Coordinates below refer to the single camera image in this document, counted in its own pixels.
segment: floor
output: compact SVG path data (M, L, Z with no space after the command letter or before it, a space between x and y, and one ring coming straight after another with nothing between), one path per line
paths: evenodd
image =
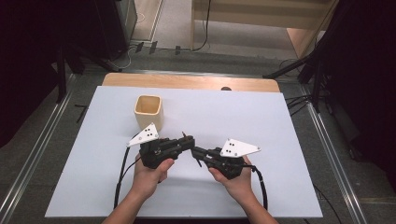
M163 8L160 10L158 24L152 37L152 40L158 41L158 47L173 49L178 45L185 48L189 44L187 38L181 35L186 32L185 29L180 29L180 27L187 27L187 23L184 21L181 24L172 22L177 7L184 8L180 10L184 12L188 6L178 5L177 0L163 1ZM199 24L201 23L197 21L197 30L200 27ZM286 31L280 28L262 28L263 30L260 32L267 32L265 41L263 38L241 36L239 30L236 34L231 35L235 38L225 40L217 38L215 33L211 33L212 23L209 25L210 49L206 45L207 49L203 51L183 51L176 55L172 50L159 49L150 54L148 48L143 48L139 53L134 53L132 50L113 63L119 67L125 67L122 68L122 72L154 70L262 78L262 75L271 74L279 67L295 60L289 37ZM213 23L213 25L221 26L222 24ZM224 30L226 33L233 31L232 27L224 28ZM200 42L196 43L197 46L203 42L202 36L198 36L199 34L196 39ZM11 142L0 148L0 167L2 167L0 170L0 198L5 201L12 185L19 176L25 174L21 171L24 170L25 162L31 158L29 157L30 153L34 152L38 158L36 164L31 167L29 175L25 176L29 180L28 183L21 186L19 189L21 194L16 195L15 201L18 203L10 207L2 205L1 223L100 223L103 220L101 217L44 218L53 190L83 121L83 116L81 116L83 107L81 106L90 104L95 88L101 85L107 73L106 70L88 60L84 60L84 63L86 70L83 75L71 75L68 82L69 93L64 103L55 104L57 90L54 90L35 113L26 120ZM301 96L304 94L304 90L311 89L311 85L300 85L296 81L297 75L298 71L293 70L277 79L285 98ZM295 112L302 105L297 105L290 110L290 113ZM313 120L317 115L313 116L310 105L303 107L293 115L292 121L312 181L318 187L318 201L323 218L308 218L307 220L279 218L278 221L280 223L396 223L396 216L394 216L396 213L395 192L390 187L385 174L370 162L356 162L350 158L348 144L337 122L329 114L323 102L320 102L319 105L321 112L319 117L325 124L326 133L331 139L336 158L340 161L342 170L345 172L347 183L358 198L364 221L357 222L351 215L351 208L347 206L346 202L346 194L340 187L342 183L337 178L337 173L334 172L332 162L329 160L329 152L323 146L323 139L320 138L317 124ZM53 119L54 112L60 113L58 119ZM46 126L48 120L54 120L51 134L41 136L41 132L48 129ZM41 144L39 146L41 150L37 149L36 143Z

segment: human hand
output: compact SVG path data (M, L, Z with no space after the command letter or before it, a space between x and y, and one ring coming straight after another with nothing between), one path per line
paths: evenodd
M167 171L174 163L174 160L167 159L154 170L144 166L143 162L139 160L134 168L134 183L130 192L146 200L155 192L157 185L166 179Z
M251 165L247 156L244 156L244 161ZM209 168L209 172L213 175L216 181L220 182L228 191L228 193L238 202L251 200L251 197L256 197L251 188L251 168L243 168L240 176L234 179L227 179L219 170Z

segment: black cable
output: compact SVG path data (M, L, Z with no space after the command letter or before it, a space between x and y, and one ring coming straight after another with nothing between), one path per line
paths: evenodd
M208 26L208 24L209 24L209 14L210 14L210 6L211 6L211 4L212 4L212 0L209 0L209 6L207 7L207 14L206 14L205 42L204 42L204 44L203 44L200 48L198 48L198 49L193 49L192 51L200 50L200 49L203 48L204 45L206 44L206 41L207 41L207 34L208 34L207 26Z
M128 158L128 151L129 151L129 148L127 147L126 151L125 151L124 160L122 162L122 168L121 168L119 183L117 183L117 187L116 187L116 195L114 197L114 208L116 208L117 205L119 205L119 197L120 197L120 189L121 189L122 179L125 177L125 175L128 172L129 168L131 168L133 165L135 165L141 158L141 157L139 157L139 159L134 161L130 166L128 166L128 168L125 170L125 172L123 172L124 167L125 167L126 158Z
M296 103L288 104L288 109L292 109L292 108L294 108L295 106L299 105L299 104L302 103L302 102L310 102L310 100L304 98L303 100L298 101L298 102L296 102Z
M257 169L256 166L254 165L243 165L243 167L249 167L251 168L251 172L257 174L257 176L259 177L260 180L260 185L262 187L262 206L265 208L265 210L268 211L268 198L267 198L267 190L265 189L265 185L264 185L264 181L262 179L262 172L259 171L259 169Z
M120 196L120 189L121 189L121 182L123 179L123 170L125 168L125 163L126 163L126 159L128 158L128 153L129 153L129 149L130 147L127 147L125 150L125 155L124 155L124 159L122 161L122 166L121 166L121 171L120 171L120 177L119 177L119 182L117 183L116 186L116 195L114 196L114 208L117 207L117 205L119 205L119 196Z
M198 49L178 49L177 51L195 52L195 51L198 51L201 48L203 48L204 45L206 45L207 36L208 36L208 24L209 24L209 14L210 14L210 6L211 6L211 4L212 4L212 0L209 0L209 6L207 8L207 14L206 14L206 27L204 27L204 30L205 30L205 42L204 42L204 44ZM171 51L175 51L175 49L163 49L163 48L156 48L156 49L157 50L171 50Z
M139 159L137 159L136 161L134 161L130 166L128 166L128 168L126 168L126 170L125 170L125 172L124 172L124 174L123 174L123 176L122 176L122 179L125 177L125 175L126 175L126 173L128 172L129 168L131 168L133 165L135 165L140 159L141 159L141 157L139 157Z
M293 113L290 114L290 116L293 116L295 114L297 114L300 110L302 110L304 107L306 107L309 104L309 102L306 102L303 106L301 106L300 108L298 108L296 111L294 111Z
M341 218L338 216L337 212L335 211L334 207L332 206L332 204L330 203L329 199L327 199L327 197L323 194L323 192L316 186L314 185L314 188L323 196L323 198L326 200L326 202L329 204L330 208L332 209L332 211L334 212L335 216L338 219L338 222L340 224L342 224L341 222Z

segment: white board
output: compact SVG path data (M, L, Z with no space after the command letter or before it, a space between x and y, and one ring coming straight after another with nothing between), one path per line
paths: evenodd
M46 217L106 217L126 143L139 133L134 103L139 95L163 98L160 137L195 138L195 145L222 147L227 138L261 148L249 155L262 172L274 217L322 217L282 93L197 91L131 87L98 87L54 191ZM139 146L131 148L127 165ZM133 169L125 176L120 201L132 186ZM252 187L262 201L258 178ZM168 171L138 214L139 217L245 217L224 187L189 150Z

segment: square wooden cup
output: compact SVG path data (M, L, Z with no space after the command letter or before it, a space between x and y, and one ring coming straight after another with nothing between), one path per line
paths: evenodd
M139 96L134 105L134 115L141 130L154 123L159 131L163 127L163 100L154 95Z

